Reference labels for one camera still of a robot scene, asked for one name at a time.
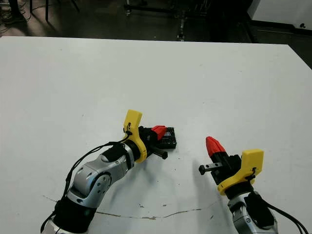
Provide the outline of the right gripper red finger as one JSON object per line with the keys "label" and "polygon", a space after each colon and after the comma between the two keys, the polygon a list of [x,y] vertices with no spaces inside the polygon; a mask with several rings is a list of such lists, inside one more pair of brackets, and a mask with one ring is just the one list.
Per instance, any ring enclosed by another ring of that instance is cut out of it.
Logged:
{"label": "right gripper red finger", "polygon": [[221,146],[218,140],[208,136],[206,137],[206,148],[209,158],[213,163],[221,162],[219,158],[219,153],[221,152]]}
{"label": "right gripper red finger", "polygon": [[221,152],[219,153],[219,158],[220,158],[220,163],[227,163],[228,162],[228,159],[229,159],[229,156],[228,154],[226,153],[226,150],[224,149],[224,147],[220,144],[221,146]]}

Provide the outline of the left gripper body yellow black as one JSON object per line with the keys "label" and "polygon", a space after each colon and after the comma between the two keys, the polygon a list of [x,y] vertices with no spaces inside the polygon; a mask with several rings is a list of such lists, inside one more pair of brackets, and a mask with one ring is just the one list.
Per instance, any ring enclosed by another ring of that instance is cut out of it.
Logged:
{"label": "left gripper body yellow black", "polygon": [[141,117],[141,112],[128,110],[123,124],[123,130],[127,138],[124,142],[132,142],[135,145],[134,161],[142,163],[151,154],[166,159],[168,153],[156,146],[160,143],[157,140],[157,133],[152,131],[152,128],[139,126]]}

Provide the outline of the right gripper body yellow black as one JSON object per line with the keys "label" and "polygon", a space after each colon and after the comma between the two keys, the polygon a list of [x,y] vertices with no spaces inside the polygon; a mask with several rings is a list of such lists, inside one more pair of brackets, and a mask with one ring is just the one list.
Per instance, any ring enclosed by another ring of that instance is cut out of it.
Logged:
{"label": "right gripper body yellow black", "polygon": [[227,163],[211,163],[199,166],[204,175],[210,172],[220,195],[241,195],[254,190],[252,184],[262,171],[264,151],[245,150],[242,155],[228,155]]}

